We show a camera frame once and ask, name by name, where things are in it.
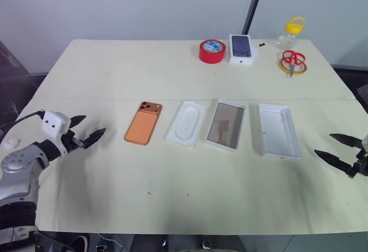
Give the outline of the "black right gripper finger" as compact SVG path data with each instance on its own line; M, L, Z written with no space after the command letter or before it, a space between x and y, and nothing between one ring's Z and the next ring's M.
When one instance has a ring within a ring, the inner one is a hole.
M345 135L341 133L331 133L330 137L334 138L335 140L347 146L363 149L362 140L355 138L353 136L349 136L349 135Z
M320 150L314 150L314 152L317 154L318 157L320 157L323 161L325 161L326 163L328 163L329 165L345 172L348 173L350 171L350 169L352 168L351 165L349 165L348 163L345 163L343 161L341 161L338 157L325 152L325 151L320 151Z

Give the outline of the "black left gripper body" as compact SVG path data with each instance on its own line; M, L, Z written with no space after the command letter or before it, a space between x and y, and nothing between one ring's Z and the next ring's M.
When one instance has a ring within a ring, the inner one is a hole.
M75 137L75 133L71 130L68 130L67 133L61 136L61 155L67 155L70 152L78 149L83 148L85 149L85 143Z

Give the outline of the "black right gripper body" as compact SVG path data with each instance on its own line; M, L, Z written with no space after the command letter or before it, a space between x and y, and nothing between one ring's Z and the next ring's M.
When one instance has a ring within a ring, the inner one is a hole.
M356 155L357 160L347 172L349 178L354 178L357 174L367 177L367 151L362 149Z

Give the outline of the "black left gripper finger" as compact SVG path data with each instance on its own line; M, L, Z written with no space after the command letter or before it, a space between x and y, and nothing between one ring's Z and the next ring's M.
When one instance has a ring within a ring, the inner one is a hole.
M85 115L77 115L77 116L72 117L71 122L70 122L70 128L75 127L76 125L81 123L85 118L86 118Z
M105 133L106 128L101 128L96 131L94 131L90 136L82 141L82 148L88 149L90 146L92 146L94 143L99 141L99 139L103 136Z

